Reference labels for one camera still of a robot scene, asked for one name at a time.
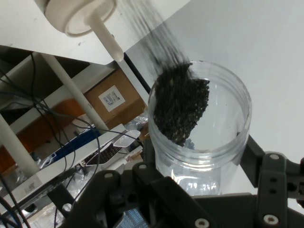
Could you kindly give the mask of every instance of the clear plastic jar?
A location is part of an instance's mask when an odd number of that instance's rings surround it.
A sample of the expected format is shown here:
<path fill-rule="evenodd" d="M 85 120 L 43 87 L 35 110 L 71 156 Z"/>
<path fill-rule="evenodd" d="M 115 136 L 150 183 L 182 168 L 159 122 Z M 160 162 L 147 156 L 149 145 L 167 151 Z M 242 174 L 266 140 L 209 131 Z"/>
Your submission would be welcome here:
<path fill-rule="evenodd" d="M 151 90 L 149 132 L 156 168 L 190 195 L 221 194 L 229 186 L 247 143 L 251 99 L 242 81 L 220 65 L 197 61 L 190 70 L 195 78 L 210 81 L 208 107 L 189 137 L 194 149 L 176 145 L 159 131 L 153 120 L 154 87 Z"/>

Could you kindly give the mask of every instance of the jar rim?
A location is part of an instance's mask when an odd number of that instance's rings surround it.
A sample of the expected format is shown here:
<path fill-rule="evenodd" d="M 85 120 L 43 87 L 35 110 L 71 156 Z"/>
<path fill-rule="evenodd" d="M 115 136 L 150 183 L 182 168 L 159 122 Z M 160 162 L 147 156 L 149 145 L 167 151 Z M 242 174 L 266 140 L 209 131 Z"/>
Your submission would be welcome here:
<path fill-rule="evenodd" d="M 249 94 L 245 84 L 242 82 L 242 80 L 236 74 L 234 74 L 231 70 L 225 68 L 224 66 L 221 66 L 217 63 L 205 61 L 205 60 L 190 61 L 190 63 L 193 63 L 193 64 L 207 63 L 211 66 L 218 67 L 218 68 L 228 72 L 229 74 L 231 74 L 231 76 L 234 77 L 234 79 L 236 79 L 236 81 L 239 83 L 238 86 L 245 93 L 247 103 L 248 103 L 248 115 L 247 115 L 245 123 L 242 127 L 242 130 L 240 131 L 239 134 L 237 134 L 237 136 L 233 140 L 231 140 L 230 142 L 228 142 L 220 147 L 217 147 L 215 149 L 192 150 L 189 148 L 181 147 L 181 146 L 173 143 L 170 139 L 168 139 L 165 135 L 163 135 L 161 133 L 161 131 L 158 129 L 158 126 L 155 124 L 154 119 L 153 119 L 153 113 L 151 113 L 151 109 L 149 109 L 149 111 L 148 111 L 149 112 L 149 121 L 152 121 L 153 126 L 155 126 L 153 129 L 156 131 L 155 136 L 160 140 L 165 140 L 167 146 L 172 148 L 172 150 L 170 150 L 170 151 L 171 152 L 174 151 L 174 152 L 173 152 L 173 154 L 170 153 L 171 156 L 174 156 L 174 154 L 178 154 L 180 157 L 196 158 L 196 159 L 198 159 L 198 158 L 199 159 L 204 159 L 204 158 L 210 159 L 210 157 L 217 158 L 217 157 L 221 157 L 223 155 L 227 155 L 227 154 L 229 154 L 229 152 L 232 153 L 233 150 L 231 150 L 231 149 L 234 148 L 236 145 L 240 145 L 242 142 L 244 142 L 244 138 L 247 137 L 247 132 L 249 130 L 251 116 L 252 116 L 252 102 L 251 102 L 250 94 Z M 150 104 L 150 98 L 151 98 L 152 92 L 154 91 L 154 87 L 155 87 L 155 84 L 151 88 L 148 104 Z"/>

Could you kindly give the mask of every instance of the black granules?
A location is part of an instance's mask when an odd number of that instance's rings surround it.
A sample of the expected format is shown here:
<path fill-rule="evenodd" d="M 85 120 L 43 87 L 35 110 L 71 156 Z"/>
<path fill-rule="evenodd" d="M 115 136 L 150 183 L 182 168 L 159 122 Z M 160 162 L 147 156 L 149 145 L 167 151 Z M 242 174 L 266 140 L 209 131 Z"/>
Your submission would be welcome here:
<path fill-rule="evenodd" d="M 208 81 L 194 79 L 189 70 L 189 59 L 150 0 L 125 0 L 124 15 L 139 37 L 150 32 L 141 42 L 155 82 L 156 107 L 154 121 L 159 130 L 172 142 L 184 146 L 192 129 L 208 106 Z"/>
<path fill-rule="evenodd" d="M 209 81 L 192 79 L 189 64 L 159 75 L 155 84 L 154 121 L 161 133 L 183 146 L 208 106 Z"/>

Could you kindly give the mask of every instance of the white spout tube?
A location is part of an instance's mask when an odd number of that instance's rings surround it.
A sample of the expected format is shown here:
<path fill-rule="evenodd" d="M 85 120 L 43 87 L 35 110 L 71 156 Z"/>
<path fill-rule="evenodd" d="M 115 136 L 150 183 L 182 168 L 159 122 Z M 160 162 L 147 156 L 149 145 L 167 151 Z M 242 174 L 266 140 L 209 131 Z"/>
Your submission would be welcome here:
<path fill-rule="evenodd" d="M 110 56 L 116 61 L 121 62 L 124 59 L 124 52 L 118 45 L 112 34 L 109 32 L 104 22 L 101 20 L 97 12 L 87 18 L 86 23 L 91 27 L 92 31 L 97 35 Z"/>

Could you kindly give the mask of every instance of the white table surface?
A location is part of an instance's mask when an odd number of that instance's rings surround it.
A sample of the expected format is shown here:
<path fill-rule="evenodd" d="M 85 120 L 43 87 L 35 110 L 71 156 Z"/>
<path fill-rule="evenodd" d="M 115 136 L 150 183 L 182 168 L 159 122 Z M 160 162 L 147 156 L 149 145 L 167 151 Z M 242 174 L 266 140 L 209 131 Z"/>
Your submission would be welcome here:
<path fill-rule="evenodd" d="M 164 19 L 190 0 L 152 0 Z M 118 44 L 126 51 L 140 40 L 116 10 L 105 23 Z M 95 34 L 69 38 L 53 28 L 34 0 L 2 0 L 0 4 L 0 45 L 33 50 L 106 65 L 112 58 Z"/>
<path fill-rule="evenodd" d="M 191 60 L 237 74 L 253 103 L 250 134 L 265 151 L 304 157 L 304 1 L 192 0 L 167 20 Z M 149 85 L 138 46 L 127 51 Z M 256 193 L 239 167 L 231 193 Z M 304 214 L 295 200 L 289 206 Z"/>

